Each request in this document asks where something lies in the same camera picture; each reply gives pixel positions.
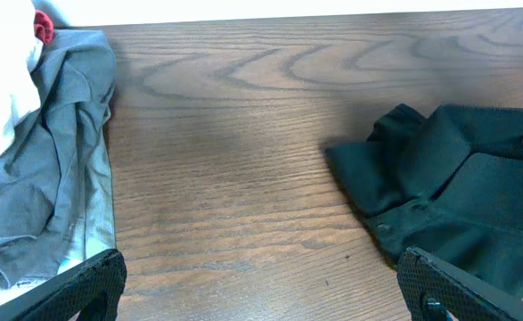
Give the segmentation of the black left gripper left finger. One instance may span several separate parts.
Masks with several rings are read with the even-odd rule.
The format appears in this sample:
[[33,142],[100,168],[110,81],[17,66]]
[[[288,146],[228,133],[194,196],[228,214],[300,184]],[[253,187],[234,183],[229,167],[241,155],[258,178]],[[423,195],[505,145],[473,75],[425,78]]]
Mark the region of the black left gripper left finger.
[[127,267],[116,249],[79,265],[0,306],[0,321],[115,321]]

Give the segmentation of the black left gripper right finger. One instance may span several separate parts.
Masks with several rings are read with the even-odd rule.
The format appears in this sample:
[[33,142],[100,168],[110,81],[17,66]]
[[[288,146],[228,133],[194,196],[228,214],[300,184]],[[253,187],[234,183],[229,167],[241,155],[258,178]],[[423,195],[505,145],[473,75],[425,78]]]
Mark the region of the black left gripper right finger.
[[523,300],[420,248],[406,249],[396,270],[413,321],[523,321]]

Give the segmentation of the black t-shirt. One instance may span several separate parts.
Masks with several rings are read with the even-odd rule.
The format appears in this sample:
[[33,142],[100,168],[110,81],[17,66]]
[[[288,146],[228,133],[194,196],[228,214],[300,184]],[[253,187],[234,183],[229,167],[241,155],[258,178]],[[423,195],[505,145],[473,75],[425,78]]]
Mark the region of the black t-shirt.
[[418,247],[523,297],[523,109],[400,104],[325,155],[390,263]]

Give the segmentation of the grey folded shirt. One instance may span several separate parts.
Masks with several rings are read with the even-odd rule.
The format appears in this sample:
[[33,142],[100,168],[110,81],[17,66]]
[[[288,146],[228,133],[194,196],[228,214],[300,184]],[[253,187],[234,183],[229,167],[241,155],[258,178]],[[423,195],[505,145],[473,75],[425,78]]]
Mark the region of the grey folded shirt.
[[115,57],[95,30],[61,30],[32,78],[39,110],[0,157],[0,289],[56,276],[85,201],[85,165],[110,117]]

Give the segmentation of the beige folded shirt bottom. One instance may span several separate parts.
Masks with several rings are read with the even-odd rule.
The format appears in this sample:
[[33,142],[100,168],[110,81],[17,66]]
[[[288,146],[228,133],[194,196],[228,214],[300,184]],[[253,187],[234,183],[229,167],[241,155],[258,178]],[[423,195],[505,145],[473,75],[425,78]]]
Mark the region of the beige folded shirt bottom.
[[[112,204],[110,159],[100,136],[85,165],[85,201],[72,221],[69,248],[59,266],[60,274],[93,257],[116,247]],[[46,276],[26,276],[9,289],[0,289],[0,306],[49,280]]]

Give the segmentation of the white folded shirt top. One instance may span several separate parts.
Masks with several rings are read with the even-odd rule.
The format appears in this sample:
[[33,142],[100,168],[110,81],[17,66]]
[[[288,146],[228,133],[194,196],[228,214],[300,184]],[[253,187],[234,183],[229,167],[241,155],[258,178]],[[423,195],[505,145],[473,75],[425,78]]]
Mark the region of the white folded shirt top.
[[53,38],[53,22],[32,1],[0,0],[0,155],[15,128],[40,107],[31,72]]

